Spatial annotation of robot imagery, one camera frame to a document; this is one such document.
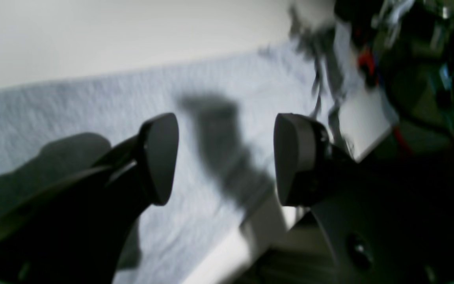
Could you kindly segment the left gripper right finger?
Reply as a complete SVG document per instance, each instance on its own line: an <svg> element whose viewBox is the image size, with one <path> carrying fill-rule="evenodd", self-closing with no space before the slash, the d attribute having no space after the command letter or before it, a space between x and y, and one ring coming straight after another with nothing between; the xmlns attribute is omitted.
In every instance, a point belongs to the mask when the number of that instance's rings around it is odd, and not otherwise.
<svg viewBox="0 0 454 284"><path fill-rule="evenodd" d="M454 284L454 216L362 169L305 115L274 122L283 206L309 208L341 284Z"/></svg>

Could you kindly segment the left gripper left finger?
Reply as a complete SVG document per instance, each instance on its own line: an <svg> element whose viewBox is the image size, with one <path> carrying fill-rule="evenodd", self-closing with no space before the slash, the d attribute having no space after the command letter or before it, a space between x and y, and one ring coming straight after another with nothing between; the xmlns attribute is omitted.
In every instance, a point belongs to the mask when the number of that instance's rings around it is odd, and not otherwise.
<svg viewBox="0 0 454 284"><path fill-rule="evenodd" d="M178 148L176 115L157 115L89 168L3 213L0 282L110 284L137 219L169 201Z"/></svg>

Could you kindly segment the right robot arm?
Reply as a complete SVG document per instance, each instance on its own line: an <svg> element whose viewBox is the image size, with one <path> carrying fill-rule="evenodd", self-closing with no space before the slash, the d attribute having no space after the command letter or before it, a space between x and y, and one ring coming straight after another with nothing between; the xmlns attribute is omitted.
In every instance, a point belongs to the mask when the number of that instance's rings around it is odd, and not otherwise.
<svg viewBox="0 0 454 284"><path fill-rule="evenodd" d="M454 0L337 0L360 70L400 116L396 153L454 153Z"/></svg>

